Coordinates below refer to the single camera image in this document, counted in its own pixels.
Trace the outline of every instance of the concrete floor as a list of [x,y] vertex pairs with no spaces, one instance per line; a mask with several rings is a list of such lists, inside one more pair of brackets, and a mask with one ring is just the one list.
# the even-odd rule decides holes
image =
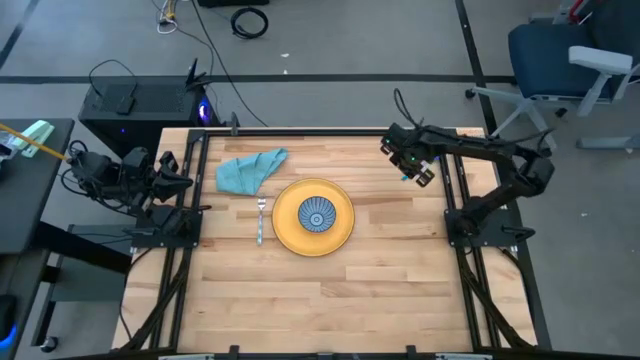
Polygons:
[[[485,75],[511,75],[507,33],[536,11],[554,9],[558,0],[467,0],[469,21]],[[28,0],[0,2],[0,44],[23,18]],[[232,8],[217,10],[227,16]],[[471,75],[453,0],[273,0],[264,38],[243,41],[211,10],[201,13],[231,74],[413,73]],[[116,58],[138,75],[181,75],[194,57],[208,66],[208,50],[175,33],[159,35],[150,0],[40,0],[1,76],[86,76],[98,62]],[[185,31],[204,38],[189,3],[178,4]],[[221,74],[219,64],[216,74]],[[100,75],[121,75],[105,66]],[[484,126],[477,99],[464,99],[467,83],[325,82],[242,83],[238,90],[270,125],[386,126],[402,121],[392,90],[403,90],[416,117],[441,126]],[[509,85],[495,85],[517,91]],[[1,118],[76,118],[86,84],[0,84]],[[226,120],[238,113],[244,126],[257,122],[228,84],[213,86]],[[638,128],[640,88],[632,88],[613,107],[588,118],[569,113],[556,120],[556,174],[547,192],[519,202],[523,222],[536,229],[530,249],[543,308],[557,350],[640,355],[640,233],[636,179],[640,158],[624,151],[587,152],[574,148],[586,135],[619,135]],[[493,102],[500,123],[511,105]],[[522,136],[533,128],[526,118],[504,135]],[[72,138],[93,151],[109,150],[76,124]],[[128,219],[56,184],[44,220],[70,223],[121,223]],[[21,346],[19,359],[47,359],[105,352],[117,321],[117,303],[61,304],[50,334],[58,350],[41,354]],[[29,329],[24,339],[30,339]]]

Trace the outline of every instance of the blue bowl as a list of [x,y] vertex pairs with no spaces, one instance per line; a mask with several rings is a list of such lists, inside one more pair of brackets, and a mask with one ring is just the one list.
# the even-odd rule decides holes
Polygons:
[[336,222],[336,208],[321,196],[310,197],[300,205],[298,221],[311,232],[325,232]]

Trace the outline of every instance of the wooden tabletop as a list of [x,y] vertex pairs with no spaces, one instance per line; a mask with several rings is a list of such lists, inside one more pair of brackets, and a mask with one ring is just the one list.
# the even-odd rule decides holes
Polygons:
[[[479,128],[458,131],[483,134]],[[165,129],[158,154],[170,150],[182,163],[187,133]],[[457,262],[446,240],[438,169],[425,188],[401,181],[379,143],[380,137],[371,136],[211,138],[201,204],[213,208],[204,213],[200,246],[193,253],[180,352],[227,352],[230,345],[250,353],[403,352],[411,344],[421,352],[471,350]],[[288,149],[289,157],[260,188],[267,207],[264,244],[257,247],[256,198],[216,192],[215,170],[233,158],[279,147]],[[464,164],[472,195],[497,186],[491,163],[465,158]],[[320,258],[286,249],[270,218],[284,188],[313,177],[338,184],[356,212],[349,240]],[[483,253],[494,302],[520,335],[535,343],[518,269],[497,249]],[[164,257],[165,250],[153,250],[129,276],[123,314],[132,332],[155,305]],[[164,328],[166,344],[170,321]],[[113,345],[125,341],[119,324]]]

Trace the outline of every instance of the yellow plate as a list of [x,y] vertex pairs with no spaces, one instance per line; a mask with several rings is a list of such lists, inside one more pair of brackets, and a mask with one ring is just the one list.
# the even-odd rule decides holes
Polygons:
[[[336,221],[325,232],[308,231],[298,220],[303,201],[321,196],[333,203]],[[355,212],[349,196],[338,185],[324,179],[305,179],[289,185],[273,205],[271,216],[276,236],[289,250],[304,256],[322,256],[337,250],[347,241]]]

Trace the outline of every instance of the blue cloth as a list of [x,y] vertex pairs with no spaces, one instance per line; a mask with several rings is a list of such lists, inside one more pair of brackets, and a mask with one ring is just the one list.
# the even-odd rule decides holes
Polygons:
[[216,169],[216,189],[240,195],[255,195],[264,182],[287,158],[287,149],[233,159]]
[[[600,73],[570,64],[571,46],[597,48],[586,26],[526,24],[509,33],[511,65],[524,97],[587,94]],[[600,97],[611,98],[612,94],[607,83]]]

